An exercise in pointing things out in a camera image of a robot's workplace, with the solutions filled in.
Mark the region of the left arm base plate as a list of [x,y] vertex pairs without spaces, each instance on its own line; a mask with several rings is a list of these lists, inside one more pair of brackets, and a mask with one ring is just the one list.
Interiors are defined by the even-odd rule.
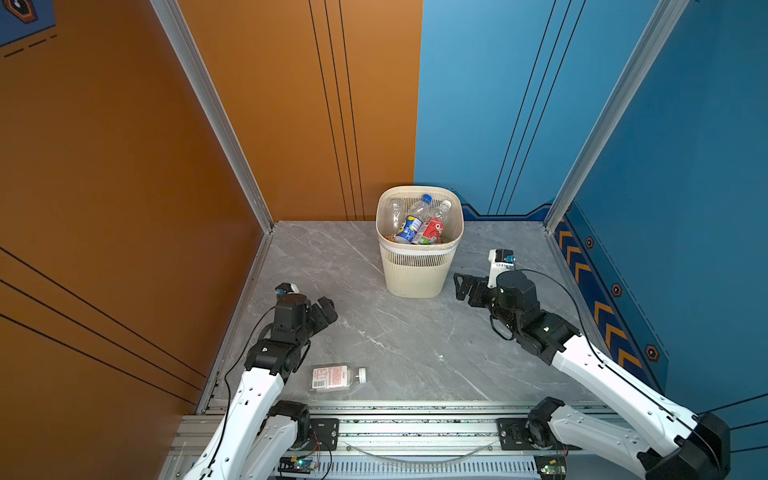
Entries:
[[309,420],[305,437],[299,443],[301,451],[312,450],[318,442],[325,449],[335,451],[340,437],[340,420],[338,418],[314,418]]

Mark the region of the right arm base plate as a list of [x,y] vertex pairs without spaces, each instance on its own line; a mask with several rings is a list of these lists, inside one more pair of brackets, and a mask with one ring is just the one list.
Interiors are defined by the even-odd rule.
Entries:
[[498,439],[504,451],[539,450],[555,451],[565,447],[568,451],[580,447],[563,444],[557,440],[549,425],[527,418],[499,418],[496,420]]

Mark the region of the large clear bottle red cap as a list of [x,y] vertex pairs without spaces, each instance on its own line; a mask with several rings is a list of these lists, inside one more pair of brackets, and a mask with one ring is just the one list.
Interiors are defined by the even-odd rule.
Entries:
[[391,197],[387,202],[386,236],[394,237],[405,222],[408,210],[408,202],[401,197]]

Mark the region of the red green label bottle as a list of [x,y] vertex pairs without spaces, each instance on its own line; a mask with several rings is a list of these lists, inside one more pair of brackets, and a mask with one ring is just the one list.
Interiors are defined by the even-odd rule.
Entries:
[[445,228],[445,221],[452,208],[450,200],[441,201],[430,213],[430,218],[418,230],[414,240],[415,245],[437,244]]

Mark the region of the pepsi bottle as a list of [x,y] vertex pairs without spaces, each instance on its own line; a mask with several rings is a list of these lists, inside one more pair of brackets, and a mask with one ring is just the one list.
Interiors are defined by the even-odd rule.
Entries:
[[414,241],[421,226],[429,219],[432,201],[431,195],[424,194],[409,207],[405,220],[394,235],[396,243],[411,244]]

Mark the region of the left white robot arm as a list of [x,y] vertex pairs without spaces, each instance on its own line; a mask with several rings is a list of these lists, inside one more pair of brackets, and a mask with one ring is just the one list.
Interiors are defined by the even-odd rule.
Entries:
[[313,303],[288,284],[277,289],[270,312],[273,321],[248,350],[226,414],[187,479],[267,479],[289,450],[309,439],[308,407],[279,396],[306,358],[312,337],[338,313],[331,299]]

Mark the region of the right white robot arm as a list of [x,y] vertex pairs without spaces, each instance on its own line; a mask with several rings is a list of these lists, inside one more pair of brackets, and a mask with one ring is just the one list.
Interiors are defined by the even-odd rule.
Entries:
[[625,422],[620,427],[579,413],[554,397],[530,410],[527,431],[540,448],[575,446],[641,479],[724,479],[731,471],[729,426],[695,414],[624,371],[572,323],[543,310],[535,284],[519,270],[495,278],[457,274],[456,297],[485,308],[507,340],[568,375]]

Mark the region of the bottle pink label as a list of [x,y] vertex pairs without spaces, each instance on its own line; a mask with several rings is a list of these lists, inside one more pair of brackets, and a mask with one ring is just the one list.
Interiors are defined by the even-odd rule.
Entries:
[[330,365],[316,367],[312,370],[310,388],[319,392],[346,390],[354,384],[367,382],[365,367],[349,365]]

